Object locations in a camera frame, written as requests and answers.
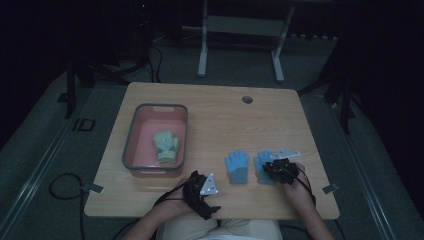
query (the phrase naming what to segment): gray mat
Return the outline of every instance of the gray mat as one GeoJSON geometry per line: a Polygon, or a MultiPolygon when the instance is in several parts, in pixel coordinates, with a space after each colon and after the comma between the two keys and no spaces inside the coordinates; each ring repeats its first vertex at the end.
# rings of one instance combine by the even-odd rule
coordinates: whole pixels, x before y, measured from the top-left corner
{"type": "MultiPolygon", "coordinates": [[[[209,49],[205,78],[197,78],[200,48],[157,45],[163,54],[160,77],[165,83],[208,84],[227,86],[290,88],[299,90],[316,80],[334,42],[288,39],[281,58],[286,77],[284,84],[276,83],[269,51],[209,49]]],[[[159,53],[151,52],[154,66],[158,66],[159,53]]],[[[150,81],[147,70],[130,81],[150,81]]],[[[2,149],[0,190],[0,218],[4,217],[13,200],[25,183],[26,177],[38,164],[49,147],[63,119],[66,106],[56,103],[63,91],[64,79],[55,81],[33,113],[11,141],[2,149]]],[[[92,91],[78,118],[94,119],[91,132],[69,131],[55,160],[47,172],[33,201],[17,225],[11,239],[79,239],[79,200],[62,201],[48,192],[50,182],[65,172],[78,174],[83,182],[92,182],[99,161],[119,110],[125,87],[116,84],[98,84],[92,91]]],[[[312,134],[331,183],[341,188],[335,197],[340,209],[339,223],[348,239],[380,239],[373,216],[369,210],[352,164],[346,139],[340,132],[333,114],[337,114],[313,94],[301,98],[312,134]]],[[[422,239],[424,225],[415,212],[410,199],[391,165],[378,135],[368,119],[358,109],[357,118],[349,120],[350,140],[365,166],[366,173],[381,200],[397,239],[422,239]]],[[[62,181],[58,191],[78,192],[75,180],[62,181]]],[[[133,219],[84,217],[87,239],[111,239],[122,226],[133,219]]],[[[332,221],[331,231],[341,239],[332,221]]],[[[299,221],[281,221],[281,225],[302,226],[299,221]]],[[[302,232],[282,227],[286,239],[306,239],[302,232]]]]}

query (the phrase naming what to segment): plastic container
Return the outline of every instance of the plastic container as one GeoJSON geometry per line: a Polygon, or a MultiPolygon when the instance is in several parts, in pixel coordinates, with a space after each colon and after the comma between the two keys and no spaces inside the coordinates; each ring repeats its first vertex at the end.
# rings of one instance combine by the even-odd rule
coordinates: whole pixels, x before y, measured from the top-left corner
{"type": "Polygon", "coordinates": [[[180,104],[139,105],[134,113],[122,163],[134,177],[178,177],[185,160],[188,110],[180,104]],[[153,137],[171,131],[179,140],[175,163],[159,163],[153,137]]]}

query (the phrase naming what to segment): blue glove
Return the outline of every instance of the blue glove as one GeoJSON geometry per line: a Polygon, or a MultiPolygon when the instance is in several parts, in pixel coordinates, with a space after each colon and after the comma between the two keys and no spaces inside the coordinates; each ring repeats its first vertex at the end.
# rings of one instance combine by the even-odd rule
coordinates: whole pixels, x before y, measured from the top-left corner
{"type": "Polygon", "coordinates": [[[230,152],[225,158],[225,165],[230,174],[231,184],[247,183],[247,163],[249,155],[243,151],[230,152]]]}
{"type": "Polygon", "coordinates": [[[258,156],[254,157],[256,175],[258,177],[258,183],[266,185],[275,185],[275,180],[270,178],[268,173],[264,171],[263,165],[267,162],[274,161],[274,153],[270,151],[258,152],[258,156]]]}

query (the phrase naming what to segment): hand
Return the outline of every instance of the hand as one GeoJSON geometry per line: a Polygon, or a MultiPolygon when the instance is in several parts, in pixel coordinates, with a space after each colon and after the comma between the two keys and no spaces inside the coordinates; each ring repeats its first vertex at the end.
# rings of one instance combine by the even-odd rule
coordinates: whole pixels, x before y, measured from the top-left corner
{"type": "MultiPolygon", "coordinates": [[[[305,166],[300,163],[295,164],[300,170],[303,171],[299,171],[299,176],[297,176],[298,179],[302,181],[305,186],[310,188],[311,186],[309,185],[306,175],[304,174],[305,166]]],[[[310,208],[315,208],[314,203],[311,199],[311,195],[299,182],[299,180],[296,179],[292,185],[289,185],[287,183],[283,184],[283,189],[287,195],[287,198],[289,199],[293,207],[296,208],[299,212],[307,209],[309,210],[310,208]]]]}
{"type": "Polygon", "coordinates": [[[263,165],[267,162],[272,162],[274,153],[270,151],[258,152],[258,156],[253,160],[255,162],[256,175],[258,176],[258,183],[266,185],[275,185],[275,180],[270,178],[268,173],[264,171],[263,165]]]}
{"type": "MultiPolygon", "coordinates": [[[[187,178],[181,179],[177,185],[185,183],[187,178]]],[[[156,205],[156,208],[160,213],[163,221],[169,221],[180,217],[186,213],[192,212],[193,210],[184,202],[183,187],[179,188],[175,192],[171,193],[164,201],[156,205]]]]}
{"type": "Polygon", "coordinates": [[[225,165],[230,174],[231,184],[247,183],[247,166],[249,155],[243,151],[235,151],[228,154],[225,158],[225,165]]]}

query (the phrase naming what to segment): table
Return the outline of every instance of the table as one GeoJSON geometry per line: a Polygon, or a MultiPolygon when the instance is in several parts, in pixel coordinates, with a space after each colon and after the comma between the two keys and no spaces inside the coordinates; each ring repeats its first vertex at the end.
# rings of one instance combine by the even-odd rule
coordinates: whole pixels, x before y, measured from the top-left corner
{"type": "MultiPolygon", "coordinates": [[[[191,172],[214,173],[219,190],[205,200],[221,206],[217,219],[298,219],[282,186],[257,183],[253,157],[257,152],[298,150],[293,157],[306,166],[324,219],[335,219],[339,210],[329,185],[308,122],[294,90],[224,87],[183,84],[131,83],[123,99],[94,183],[102,194],[91,193],[85,213],[89,216],[139,217],[171,190],[180,178],[135,178],[122,162],[122,153],[135,108],[142,103],[178,103],[188,108],[186,160],[180,178],[191,172]],[[253,102],[242,101],[249,96],[253,102]],[[248,184],[230,185],[224,158],[229,152],[244,150],[250,155],[248,184]]],[[[197,217],[188,214],[185,217],[197,217]]]]}

